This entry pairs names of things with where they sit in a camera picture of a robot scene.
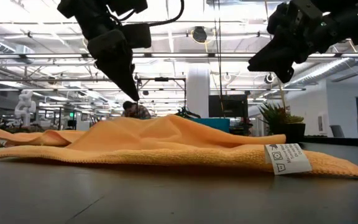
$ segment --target white tag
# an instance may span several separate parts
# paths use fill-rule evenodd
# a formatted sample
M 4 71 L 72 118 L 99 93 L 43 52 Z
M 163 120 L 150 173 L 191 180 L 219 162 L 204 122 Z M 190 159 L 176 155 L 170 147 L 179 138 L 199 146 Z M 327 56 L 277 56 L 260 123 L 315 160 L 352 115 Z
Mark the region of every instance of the white tag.
M 265 145 L 265 162 L 273 164 L 275 175 L 311 171 L 309 160 L 298 144 Z
M 7 140 L 0 139 L 0 144 L 5 147 L 5 144 L 7 143 Z

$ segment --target plant pot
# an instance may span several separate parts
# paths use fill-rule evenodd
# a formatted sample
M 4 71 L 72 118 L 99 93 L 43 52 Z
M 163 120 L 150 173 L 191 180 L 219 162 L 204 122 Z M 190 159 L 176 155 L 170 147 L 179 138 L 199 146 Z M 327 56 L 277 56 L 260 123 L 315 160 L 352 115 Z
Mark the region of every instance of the plant pot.
M 303 123 L 284 124 L 275 127 L 272 132 L 273 134 L 285 134 L 287 137 L 285 143 L 299 143 L 305 135 L 305 128 L 306 124 Z

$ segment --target white robot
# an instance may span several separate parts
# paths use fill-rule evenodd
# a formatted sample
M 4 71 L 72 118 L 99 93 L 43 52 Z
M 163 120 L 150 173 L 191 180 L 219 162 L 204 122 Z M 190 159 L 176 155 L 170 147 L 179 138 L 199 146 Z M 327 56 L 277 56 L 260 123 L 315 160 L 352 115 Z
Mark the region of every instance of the white robot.
M 30 126 L 30 113 L 35 113 L 37 105 L 34 101 L 31 101 L 32 91 L 23 90 L 19 95 L 19 103 L 15 107 L 15 123 L 14 125 L 20 125 L 21 118 L 23 117 L 23 126 Z

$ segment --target towel fold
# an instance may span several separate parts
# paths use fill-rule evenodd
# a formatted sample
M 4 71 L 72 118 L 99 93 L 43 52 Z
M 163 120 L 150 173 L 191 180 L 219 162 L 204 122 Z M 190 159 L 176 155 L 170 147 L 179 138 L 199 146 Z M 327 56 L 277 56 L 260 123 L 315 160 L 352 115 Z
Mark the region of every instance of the towel fold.
M 37 157 L 85 164 L 217 166 L 273 172 L 265 163 L 264 144 L 284 144 L 285 136 L 244 137 L 224 133 L 178 116 L 102 121 L 88 132 L 46 131 L 7 134 L 21 146 L 0 150 L 3 157 Z M 64 144 L 67 147 L 54 147 Z M 306 174 L 358 177 L 358 166 L 319 152 L 305 151 L 313 168 Z

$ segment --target teal box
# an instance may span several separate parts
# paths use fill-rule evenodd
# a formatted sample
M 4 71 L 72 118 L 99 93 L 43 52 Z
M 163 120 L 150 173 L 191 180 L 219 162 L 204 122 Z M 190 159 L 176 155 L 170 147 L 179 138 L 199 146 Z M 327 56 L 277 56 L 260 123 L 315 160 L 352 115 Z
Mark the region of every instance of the teal box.
M 207 125 L 211 128 L 215 128 L 226 133 L 229 133 L 230 119 L 224 118 L 190 118 L 190 120 L 199 124 Z

